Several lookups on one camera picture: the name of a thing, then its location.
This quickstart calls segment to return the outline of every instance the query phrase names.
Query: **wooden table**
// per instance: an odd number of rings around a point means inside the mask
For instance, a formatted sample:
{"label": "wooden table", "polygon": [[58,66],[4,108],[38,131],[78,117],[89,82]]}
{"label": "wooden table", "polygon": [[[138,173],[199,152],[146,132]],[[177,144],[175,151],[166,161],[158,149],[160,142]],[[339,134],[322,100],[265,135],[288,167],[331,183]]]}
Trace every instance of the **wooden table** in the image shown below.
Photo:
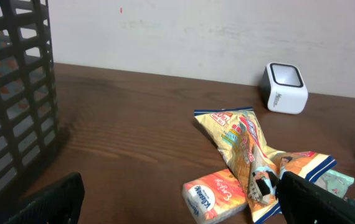
{"label": "wooden table", "polygon": [[[269,146],[331,154],[337,171],[355,177],[354,98],[310,94],[304,112],[289,115],[266,110],[254,86],[63,64],[55,71],[65,145],[27,194],[80,172],[80,223],[195,223],[182,185],[226,165],[194,109],[253,106]],[[355,183],[347,196],[355,198]],[[250,222],[248,213],[224,223]]]}

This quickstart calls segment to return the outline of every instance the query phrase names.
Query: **wood grain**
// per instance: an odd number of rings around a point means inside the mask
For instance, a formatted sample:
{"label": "wood grain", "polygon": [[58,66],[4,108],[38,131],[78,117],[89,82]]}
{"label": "wood grain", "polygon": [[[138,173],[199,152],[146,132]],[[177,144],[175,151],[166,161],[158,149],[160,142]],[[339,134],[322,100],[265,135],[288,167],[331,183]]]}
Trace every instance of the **wood grain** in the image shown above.
{"label": "wood grain", "polygon": [[[80,223],[195,223],[182,185],[226,167],[194,121],[196,108],[253,106],[268,145],[331,154],[337,171],[355,177],[354,98],[310,94],[304,112],[289,115],[266,110],[254,86],[64,64],[55,71],[68,134],[26,194],[80,172]],[[355,183],[347,196],[355,198]],[[249,220],[246,210],[224,223]]]}

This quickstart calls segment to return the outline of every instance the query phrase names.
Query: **black plastic basket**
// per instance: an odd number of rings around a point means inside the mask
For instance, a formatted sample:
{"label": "black plastic basket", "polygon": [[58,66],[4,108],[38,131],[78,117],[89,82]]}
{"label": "black plastic basket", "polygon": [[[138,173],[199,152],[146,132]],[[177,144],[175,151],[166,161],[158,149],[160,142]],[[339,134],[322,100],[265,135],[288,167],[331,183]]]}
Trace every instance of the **black plastic basket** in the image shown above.
{"label": "black plastic basket", "polygon": [[0,196],[58,132],[47,1],[0,0]]}

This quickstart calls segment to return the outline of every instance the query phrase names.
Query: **white wall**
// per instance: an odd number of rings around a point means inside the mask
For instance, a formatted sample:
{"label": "white wall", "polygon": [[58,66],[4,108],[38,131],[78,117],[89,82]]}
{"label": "white wall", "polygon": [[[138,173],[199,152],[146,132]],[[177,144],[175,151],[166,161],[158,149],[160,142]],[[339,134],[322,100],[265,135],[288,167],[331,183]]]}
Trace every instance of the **white wall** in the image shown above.
{"label": "white wall", "polygon": [[49,0],[61,63],[256,85],[268,62],[355,97],[355,0]]}

